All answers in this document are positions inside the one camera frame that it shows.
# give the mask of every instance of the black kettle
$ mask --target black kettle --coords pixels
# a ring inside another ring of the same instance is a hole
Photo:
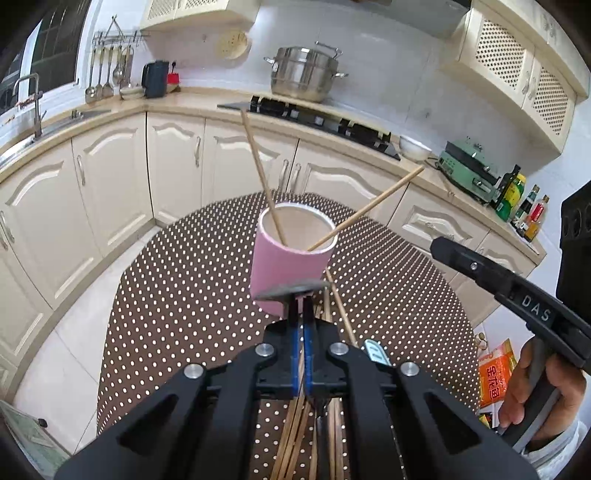
[[[168,62],[156,60],[144,65],[142,87],[146,89],[146,98],[159,98],[166,94]]]

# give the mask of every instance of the gas stove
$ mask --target gas stove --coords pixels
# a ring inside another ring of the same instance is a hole
[[[260,115],[281,118],[306,127],[346,138],[360,145],[400,160],[396,148],[390,143],[392,134],[381,132],[341,115],[321,112],[296,103],[255,95],[250,102],[224,103],[218,108],[247,110]]]

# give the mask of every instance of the white sleeve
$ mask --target white sleeve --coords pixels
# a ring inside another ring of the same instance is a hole
[[[576,419],[572,425],[545,447],[533,452],[523,452],[538,472],[540,480],[553,480],[566,466],[587,435],[587,427]]]

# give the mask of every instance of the utensil rack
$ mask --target utensil rack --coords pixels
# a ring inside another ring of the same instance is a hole
[[[122,30],[117,23],[117,15],[111,17],[111,24],[106,31],[97,31],[92,37],[92,46],[108,47],[114,45],[136,45],[138,46],[143,40],[150,35],[142,33],[140,30]]]

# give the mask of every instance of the kitchen cabinet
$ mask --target kitchen cabinet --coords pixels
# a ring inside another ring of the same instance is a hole
[[[102,259],[80,197],[70,142],[0,184],[0,224],[53,309]]]
[[[476,251],[522,277],[527,277],[535,268],[532,261],[494,232],[487,234]],[[490,293],[460,273],[455,276],[450,285],[462,302],[473,327],[482,323],[499,306]]]
[[[518,106],[523,104],[534,61],[533,43],[493,10],[472,9],[459,63],[476,81],[494,87]]]
[[[0,355],[0,398],[4,398],[17,368]]]
[[[205,119],[149,113],[147,125],[154,217],[174,223],[201,208]]]
[[[538,58],[531,69],[530,85],[523,110],[562,150],[573,121],[576,94],[557,69]]]
[[[145,113],[72,139],[90,226],[103,255],[152,219]]]
[[[431,257],[431,242],[440,236],[474,250],[487,229],[458,208],[442,202],[415,185],[409,185],[388,227],[431,258],[447,281],[457,272]]]
[[[29,344],[51,315],[51,308],[22,269],[2,229],[0,305],[0,356],[18,365]]]
[[[184,25],[254,23],[261,0],[149,0],[142,30],[169,30]]]
[[[445,72],[486,96],[527,133],[562,152],[577,95],[524,33],[475,2],[449,47],[442,63]]]
[[[589,68],[560,24],[535,0],[483,0],[487,7],[514,25],[566,78],[576,94],[589,97]],[[473,5],[479,9],[480,3]]]
[[[283,189],[297,139],[254,129],[269,187]],[[261,181],[242,125],[208,120],[203,147],[203,205],[259,192]]]
[[[300,141],[288,182],[292,193],[318,193],[359,210],[400,180],[383,170],[328,148]],[[368,216],[387,225],[404,188],[372,209]]]

